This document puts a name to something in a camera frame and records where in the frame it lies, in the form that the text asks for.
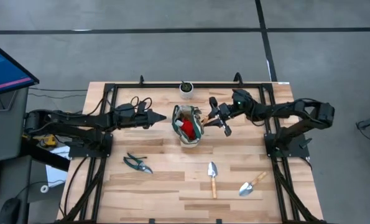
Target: concrete floor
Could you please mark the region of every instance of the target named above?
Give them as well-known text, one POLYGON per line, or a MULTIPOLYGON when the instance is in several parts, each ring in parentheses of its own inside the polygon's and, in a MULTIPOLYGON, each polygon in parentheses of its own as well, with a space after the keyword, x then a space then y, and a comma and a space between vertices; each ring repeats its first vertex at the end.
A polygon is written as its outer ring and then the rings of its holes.
MULTIPOLYGON (((262 7, 268 28, 370 27, 370 0, 262 0, 262 7)), ((0 30, 165 27, 259 27, 259 21, 248 0, 0 0, 0 30)), ((325 220, 370 223, 370 141, 354 125, 370 116, 370 32, 269 33, 269 40, 278 81, 290 82, 296 98, 336 108, 332 128, 307 134, 325 220)), ((269 81, 258 32, 0 35, 0 47, 40 79, 39 88, 86 89, 92 81, 139 75, 227 81, 236 72, 269 81)), ((29 96, 27 109, 78 111, 84 100, 29 96)), ((40 164, 33 167, 32 180, 44 179, 40 164)), ((61 193, 35 195, 46 200, 31 203, 29 223, 52 222, 61 193)))

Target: wooden table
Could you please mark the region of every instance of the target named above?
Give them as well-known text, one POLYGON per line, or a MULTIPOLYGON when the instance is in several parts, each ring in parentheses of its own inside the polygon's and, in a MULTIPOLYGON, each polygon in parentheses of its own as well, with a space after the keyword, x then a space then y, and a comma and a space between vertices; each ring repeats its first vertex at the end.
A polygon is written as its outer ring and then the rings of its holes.
MULTIPOLYGON (((83 113, 89 113, 103 95, 104 82, 90 83, 83 113)), ((273 83, 276 103, 293 101, 288 83, 273 83)), ((246 89, 259 101, 256 89, 246 89)), ((193 105, 208 114, 208 99, 215 96, 218 103, 232 103, 231 89, 195 89, 195 97, 188 101, 174 88, 119 89, 117 104, 130 102, 133 96, 151 97, 153 111, 167 116, 148 130, 142 128, 114 131, 114 146, 104 173, 98 223, 281 223, 271 160, 266 156, 263 141, 264 127, 256 127, 245 115, 229 120, 232 135, 225 137, 222 129, 205 128, 205 134, 196 148, 181 148, 178 136, 171 126, 175 105, 193 105), (136 171, 123 162, 127 152, 144 159, 153 174, 136 171), (213 200, 211 180, 207 176, 208 163, 213 161, 219 175, 216 177, 218 199, 213 200), (239 196, 239 188, 261 172, 268 176, 247 197, 239 196)), ((282 126, 290 126, 297 117, 282 119, 282 126)), ((71 161, 67 179, 70 180, 81 158, 71 161)), ((317 218, 322 218, 320 205, 309 166, 301 159, 290 158, 294 189, 305 206, 317 218)), ((68 198, 72 208, 84 191, 89 159, 82 165, 73 181, 68 198)), ((64 204, 67 185, 63 193, 64 204)), ((286 193, 289 218, 290 203, 286 193)), ((91 216, 93 195, 88 204, 87 218, 91 216)))

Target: pruning shears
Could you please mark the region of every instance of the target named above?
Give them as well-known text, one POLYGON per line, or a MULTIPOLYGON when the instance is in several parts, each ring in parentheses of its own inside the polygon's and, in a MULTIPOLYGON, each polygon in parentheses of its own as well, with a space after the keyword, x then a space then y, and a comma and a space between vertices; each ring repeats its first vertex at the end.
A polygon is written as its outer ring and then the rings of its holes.
POLYGON ((127 152, 127 155, 129 157, 124 157, 124 162, 129 167, 131 167, 131 168, 133 168, 135 170, 146 172, 148 174, 152 174, 153 173, 152 169, 150 169, 150 167, 148 167, 147 165, 145 165, 145 163, 142 160, 140 160, 140 159, 147 159, 147 157, 136 158, 136 157, 134 157, 133 155, 131 155, 128 152, 127 152), (129 160, 134 160, 136 162, 136 164, 130 163, 129 160))

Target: trowel handle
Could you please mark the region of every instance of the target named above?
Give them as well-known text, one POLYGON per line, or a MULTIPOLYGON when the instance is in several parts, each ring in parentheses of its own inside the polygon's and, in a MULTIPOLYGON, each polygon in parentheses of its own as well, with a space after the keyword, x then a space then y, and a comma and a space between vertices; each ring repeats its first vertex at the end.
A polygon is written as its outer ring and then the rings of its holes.
POLYGON ((211 185, 212 185, 212 198, 216 199, 216 185, 215 185, 215 177, 211 178, 211 185))
POLYGON ((252 182, 251 182, 251 185, 254 186, 256 184, 258 184, 263 178, 265 178, 267 175, 266 172, 263 172, 261 174, 259 174, 259 176, 257 178, 255 178, 252 182))

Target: computer monitor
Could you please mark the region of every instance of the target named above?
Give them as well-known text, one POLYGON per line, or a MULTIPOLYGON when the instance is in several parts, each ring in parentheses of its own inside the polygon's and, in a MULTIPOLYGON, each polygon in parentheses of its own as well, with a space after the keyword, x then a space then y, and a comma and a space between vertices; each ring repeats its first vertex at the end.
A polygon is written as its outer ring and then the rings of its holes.
POLYGON ((33 74, 0 49, 0 111, 10 109, 16 90, 38 83, 33 74))

